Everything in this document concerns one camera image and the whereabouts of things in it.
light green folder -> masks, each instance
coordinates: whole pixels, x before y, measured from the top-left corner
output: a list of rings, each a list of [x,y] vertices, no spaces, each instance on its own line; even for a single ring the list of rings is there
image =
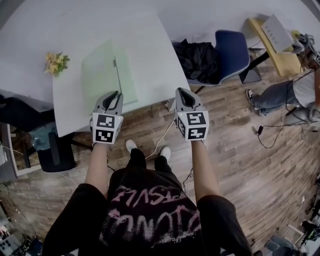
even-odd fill
[[[109,40],[93,50],[81,63],[82,94],[88,114],[92,113],[101,96],[111,91],[120,91],[117,69],[123,104],[138,100],[126,50]]]

jeans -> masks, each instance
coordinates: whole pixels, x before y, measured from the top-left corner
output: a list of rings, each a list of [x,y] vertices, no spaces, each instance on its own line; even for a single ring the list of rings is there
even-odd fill
[[[253,95],[251,102],[266,115],[280,109],[286,103],[300,104],[295,96],[292,80],[271,85],[261,95]]]
[[[131,150],[130,160],[126,166],[126,169],[132,168],[147,169],[145,155],[137,148]],[[154,160],[154,169],[158,175],[174,183],[179,189],[182,190],[181,183],[177,179],[176,175],[172,172],[167,159],[164,156],[158,156]]]

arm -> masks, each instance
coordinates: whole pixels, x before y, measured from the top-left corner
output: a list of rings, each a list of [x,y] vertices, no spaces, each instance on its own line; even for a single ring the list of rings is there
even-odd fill
[[[235,206],[221,197],[205,144],[196,140],[192,141],[191,145],[195,200],[200,212],[203,242],[207,251],[210,251],[215,243],[228,253],[251,256],[251,248],[237,220]],[[218,249],[213,254],[220,254],[220,248]]]
[[[96,143],[94,145],[88,172],[84,183],[96,187],[105,198],[108,192],[108,146],[107,144]]]
[[[320,68],[314,72],[315,105],[320,109]]]
[[[78,248],[86,250],[86,246],[99,240],[108,208],[107,149],[106,144],[95,144],[84,184],[74,191],[46,235],[43,256],[61,256]]]
[[[220,196],[218,180],[205,144],[195,140],[191,142],[191,146],[195,200],[198,202],[204,196],[210,195]]]

table leg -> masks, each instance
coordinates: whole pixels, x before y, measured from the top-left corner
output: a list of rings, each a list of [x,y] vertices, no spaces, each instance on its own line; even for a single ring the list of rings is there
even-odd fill
[[[201,92],[204,88],[205,88],[205,86],[201,86],[198,90],[195,91],[195,94],[198,94],[198,93]]]
[[[176,98],[169,99],[169,101],[165,105],[169,112],[174,111],[176,108]]]
[[[253,83],[253,82],[258,82],[261,81],[261,76],[260,73],[257,69],[257,66],[264,62],[265,60],[267,60],[269,58],[269,54],[268,52],[265,52],[264,54],[262,54],[260,57],[252,60],[249,64],[249,66],[239,74],[239,77],[241,79],[241,82],[243,84],[247,84],[247,83]]]

black t-shirt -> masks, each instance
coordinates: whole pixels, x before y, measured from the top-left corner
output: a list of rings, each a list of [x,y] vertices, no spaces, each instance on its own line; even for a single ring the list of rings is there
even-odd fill
[[[208,195],[197,207],[172,180],[151,170],[112,174],[108,199],[80,184],[48,232],[42,255],[250,256],[250,246],[227,199]]]

